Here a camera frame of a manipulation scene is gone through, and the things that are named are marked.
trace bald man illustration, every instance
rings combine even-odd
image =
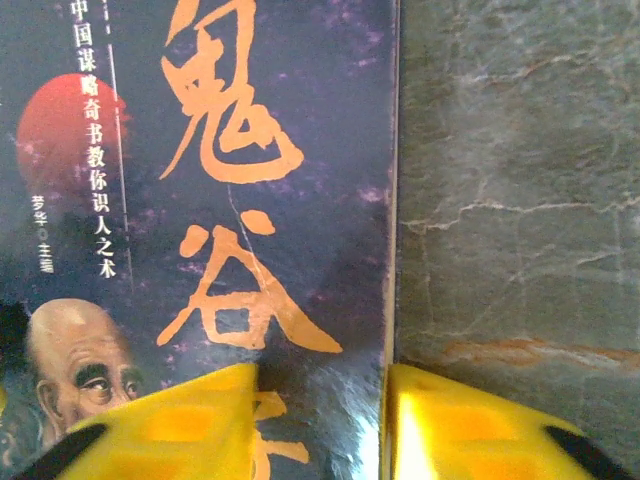
[[[126,339],[93,303],[62,298],[42,305],[31,316],[27,348],[50,423],[45,448],[79,420],[140,395],[142,379]]]

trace gray marble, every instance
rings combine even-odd
[[[397,340],[636,473],[639,5],[403,2]]]

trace book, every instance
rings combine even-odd
[[[79,420],[245,362],[256,480],[380,474],[397,10],[0,5],[2,478]]]

